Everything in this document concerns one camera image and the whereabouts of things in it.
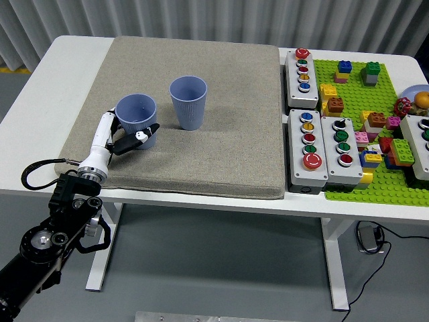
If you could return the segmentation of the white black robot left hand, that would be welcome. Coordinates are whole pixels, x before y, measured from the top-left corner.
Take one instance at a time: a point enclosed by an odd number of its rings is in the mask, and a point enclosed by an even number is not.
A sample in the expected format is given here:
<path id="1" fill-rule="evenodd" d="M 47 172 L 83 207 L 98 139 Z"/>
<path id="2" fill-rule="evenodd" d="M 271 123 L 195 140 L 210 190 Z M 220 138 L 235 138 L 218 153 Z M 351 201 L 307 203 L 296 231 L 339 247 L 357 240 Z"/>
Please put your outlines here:
<path id="1" fill-rule="evenodd" d="M 118 130 L 118 127 L 119 120 L 113 110 L 103 114 L 95 132 L 90 154 L 78 166 L 79 177 L 103 183 L 108 177 L 108 165 L 111 155 L 120 156 L 136 150 L 143 143 L 146 143 L 148 139 L 154 137 L 160 125 L 153 123 L 147 128 L 127 134 L 113 142 L 113 135 Z"/>

